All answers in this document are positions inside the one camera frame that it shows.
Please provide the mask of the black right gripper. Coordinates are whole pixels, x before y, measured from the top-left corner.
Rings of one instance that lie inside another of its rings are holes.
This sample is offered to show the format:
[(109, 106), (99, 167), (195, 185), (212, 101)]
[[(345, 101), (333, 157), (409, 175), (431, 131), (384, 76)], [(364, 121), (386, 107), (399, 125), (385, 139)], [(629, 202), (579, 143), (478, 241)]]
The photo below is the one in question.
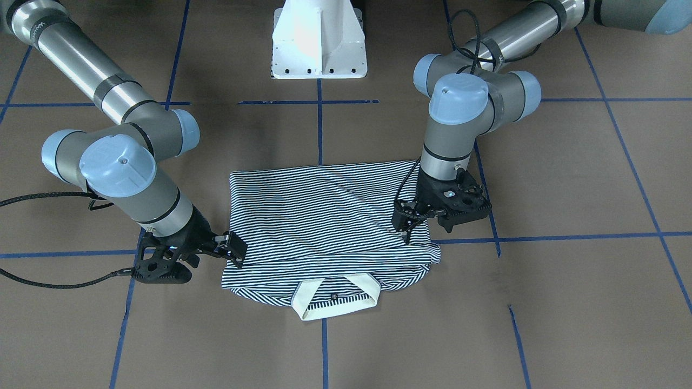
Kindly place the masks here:
[(242, 269), (248, 246), (240, 236), (228, 231), (216, 236), (210, 224), (193, 209), (190, 221), (172, 236), (155, 237), (146, 232), (138, 242), (132, 278), (146, 284), (183, 284), (192, 278), (184, 263), (198, 268), (198, 254), (228, 259)]

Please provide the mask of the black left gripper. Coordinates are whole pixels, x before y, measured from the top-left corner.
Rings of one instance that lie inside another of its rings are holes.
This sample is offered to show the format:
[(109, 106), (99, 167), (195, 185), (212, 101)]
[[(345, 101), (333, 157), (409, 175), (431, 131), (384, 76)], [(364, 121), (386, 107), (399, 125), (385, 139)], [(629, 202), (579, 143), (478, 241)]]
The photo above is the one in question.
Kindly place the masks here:
[(457, 170), (452, 180), (434, 179), (420, 171), (414, 199), (406, 202), (399, 194), (395, 195), (391, 223), (395, 231), (403, 232), (406, 245), (413, 228), (428, 218), (436, 218), (445, 231), (452, 232), (456, 225), (484, 219), (492, 209), (484, 188), (465, 169)]

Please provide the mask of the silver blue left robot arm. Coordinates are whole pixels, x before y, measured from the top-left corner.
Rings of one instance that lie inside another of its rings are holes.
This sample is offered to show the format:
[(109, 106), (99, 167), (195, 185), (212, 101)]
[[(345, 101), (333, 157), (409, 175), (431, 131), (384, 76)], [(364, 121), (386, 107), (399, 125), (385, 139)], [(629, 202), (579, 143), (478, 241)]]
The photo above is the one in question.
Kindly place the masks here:
[(395, 196), (391, 222), (405, 242), (435, 218), (447, 232), (489, 216), (492, 205), (468, 172), (476, 138), (534, 113), (542, 99), (536, 76), (501, 73), (504, 65), (533, 55), (546, 40), (579, 24), (671, 35), (690, 24), (690, 1), (531, 1), (521, 11), (460, 46), (448, 23), (453, 51), (418, 61), (413, 84), (430, 99), (422, 155), (414, 163), (417, 186), (411, 201)]

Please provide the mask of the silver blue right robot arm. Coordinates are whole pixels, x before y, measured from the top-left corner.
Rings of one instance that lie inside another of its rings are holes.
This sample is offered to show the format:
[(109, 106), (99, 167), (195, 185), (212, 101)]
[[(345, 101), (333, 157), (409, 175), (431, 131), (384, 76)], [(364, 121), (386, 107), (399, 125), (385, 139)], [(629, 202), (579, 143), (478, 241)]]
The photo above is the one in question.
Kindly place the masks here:
[(187, 283), (200, 254), (242, 268), (247, 244), (233, 232), (213, 232), (158, 167), (199, 143), (199, 126), (191, 114), (164, 109), (85, 35), (58, 1), (2, 1), (2, 30), (44, 54), (114, 121), (94, 132), (57, 131), (41, 150), (45, 168), (77, 185), (77, 196), (117, 206), (143, 229), (134, 265), (107, 278)]

